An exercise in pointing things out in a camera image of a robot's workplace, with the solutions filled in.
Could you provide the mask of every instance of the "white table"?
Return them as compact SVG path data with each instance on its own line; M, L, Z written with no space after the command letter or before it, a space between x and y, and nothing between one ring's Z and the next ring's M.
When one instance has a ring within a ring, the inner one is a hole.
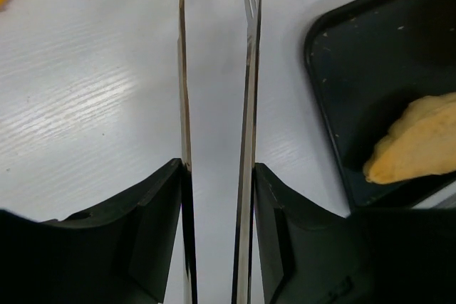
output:
M257 161L348 207L302 38L351 0L263 0ZM243 0L187 0L199 299L229 303L244 96ZM180 156L177 0L12 0L0 13L0 205L64 219ZM252 304L262 303L257 245ZM182 303L182 236L166 304Z

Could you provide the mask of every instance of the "table surface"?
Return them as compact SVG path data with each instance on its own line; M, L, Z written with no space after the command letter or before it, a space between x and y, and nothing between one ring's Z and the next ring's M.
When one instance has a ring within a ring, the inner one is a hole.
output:
M343 216L302 41L349 1L263 0L256 153ZM247 23L243 0L187 0L186 11L199 302L229 303ZM180 156L177 0L11 0L0 22L2 207L64 219ZM166 304L183 301L181 236ZM257 250L252 304L263 303Z

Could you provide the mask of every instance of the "tongs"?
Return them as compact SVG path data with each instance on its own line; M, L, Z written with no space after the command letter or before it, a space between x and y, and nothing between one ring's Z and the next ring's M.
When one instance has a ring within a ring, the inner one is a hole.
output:
M195 252L195 219L193 209L192 148L190 145L190 107L187 89L187 47L185 40L185 0L179 0L180 129L182 144L182 230L184 239L184 303L197 304L197 264Z
M237 194L232 304L250 303L253 236L253 188L257 135L257 93L261 0L244 0L247 15L247 62L242 121L241 162Z

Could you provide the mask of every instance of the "white tabletop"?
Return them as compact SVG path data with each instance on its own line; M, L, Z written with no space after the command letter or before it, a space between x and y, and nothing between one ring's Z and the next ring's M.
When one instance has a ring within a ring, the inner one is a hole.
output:
M348 214L302 68L351 0L263 0L258 162ZM229 303L244 96L243 0L187 0L199 299ZM64 219L180 156L177 0L11 0L0 12L0 206ZM252 304L262 303L257 245ZM182 303L182 235L166 304Z

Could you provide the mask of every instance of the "black tray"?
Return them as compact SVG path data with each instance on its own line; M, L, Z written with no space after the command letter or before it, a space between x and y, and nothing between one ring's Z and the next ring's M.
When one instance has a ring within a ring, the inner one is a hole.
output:
M411 206L456 179L381 186L362 172L408 103L456 91L456 0L357 0L317 20L304 50L352 209Z

